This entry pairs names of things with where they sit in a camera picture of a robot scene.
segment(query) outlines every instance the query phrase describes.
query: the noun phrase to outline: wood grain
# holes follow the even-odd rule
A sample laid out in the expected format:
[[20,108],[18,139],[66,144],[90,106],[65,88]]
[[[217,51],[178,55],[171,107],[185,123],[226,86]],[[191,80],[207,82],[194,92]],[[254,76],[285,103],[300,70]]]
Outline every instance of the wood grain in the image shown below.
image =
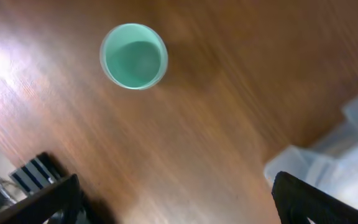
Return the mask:
[[[113,27],[158,32],[155,87],[99,64]],[[47,151],[120,223],[279,223],[265,163],[358,94],[358,0],[0,0],[0,148]]]

